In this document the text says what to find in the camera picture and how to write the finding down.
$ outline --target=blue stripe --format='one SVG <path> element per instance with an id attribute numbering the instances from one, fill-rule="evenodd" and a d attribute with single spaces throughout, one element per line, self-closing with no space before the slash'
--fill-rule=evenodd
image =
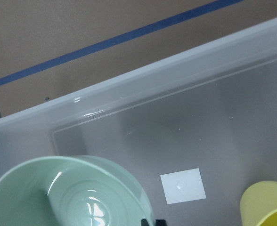
<path id="1" fill-rule="evenodd" d="M 189 11 L 177 14 L 175 16 L 171 16 L 169 18 L 166 18 L 164 20 L 160 20 L 158 22 L 155 22 L 153 24 L 149 24 L 147 26 L 138 28 L 136 30 L 118 35 L 116 37 L 98 42 L 96 44 L 93 44 L 91 46 L 84 47 L 82 49 L 76 50 L 74 52 L 59 56 L 57 58 L 54 58 L 52 60 L 43 62 L 41 64 L 35 65 L 33 67 L 29 67 L 27 69 L 21 70 L 19 72 L 7 75 L 0 79 L 0 86 L 7 84 L 9 82 L 24 78 L 26 76 L 29 76 L 31 74 L 35 74 L 37 72 L 44 71 L 46 69 L 49 69 L 51 67 L 66 63 L 71 60 L 78 59 L 82 56 L 87 56 L 89 54 L 101 51 L 103 49 L 121 44 L 123 42 L 141 37 L 143 35 L 158 31 L 160 29 L 181 23 L 183 21 L 195 18 L 197 16 L 201 16 L 206 13 L 213 12 L 217 9 L 241 2 L 243 0 L 217 0 L 214 2 L 211 2 L 209 4 L 191 9 Z"/>

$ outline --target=black object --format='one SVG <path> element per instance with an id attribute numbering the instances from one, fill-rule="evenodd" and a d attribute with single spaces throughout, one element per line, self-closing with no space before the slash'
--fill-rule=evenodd
<path id="1" fill-rule="evenodd" d="M 146 219 L 142 219 L 140 223 L 141 223 L 141 226 L 149 226 Z M 167 226 L 167 223 L 165 220 L 156 220 L 155 226 Z"/>

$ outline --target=green cup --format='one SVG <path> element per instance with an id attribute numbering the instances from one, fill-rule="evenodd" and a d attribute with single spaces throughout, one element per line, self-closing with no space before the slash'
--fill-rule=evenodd
<path id="1" fill-rule="evenodd" d="M 0 178 L 0 226 L 140 226 L 151 204 L 124 168 L 94 156 L 42 157 Z"/>

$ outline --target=plastic bin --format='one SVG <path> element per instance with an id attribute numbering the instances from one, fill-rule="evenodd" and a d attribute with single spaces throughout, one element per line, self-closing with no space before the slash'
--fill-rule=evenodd
<path id="1" fill-rule="evenodd" d="M 244 190 L 277 181 L 277 18 L 0 119 L 0 176 L 79 154 L 126 168 L 167 225 L 240 226 Z M 160 175 L 195 168 L 206 199 L 167 205 Z"/>

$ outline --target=yellow cup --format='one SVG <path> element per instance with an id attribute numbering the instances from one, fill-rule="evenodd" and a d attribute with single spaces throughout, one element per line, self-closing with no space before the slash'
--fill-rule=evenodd
<path id="1" fill-rule="evenodd" d="M 240 212 L 243 226 L 277 226 L 277 182 L 250 186 L 242 195 Z"/>

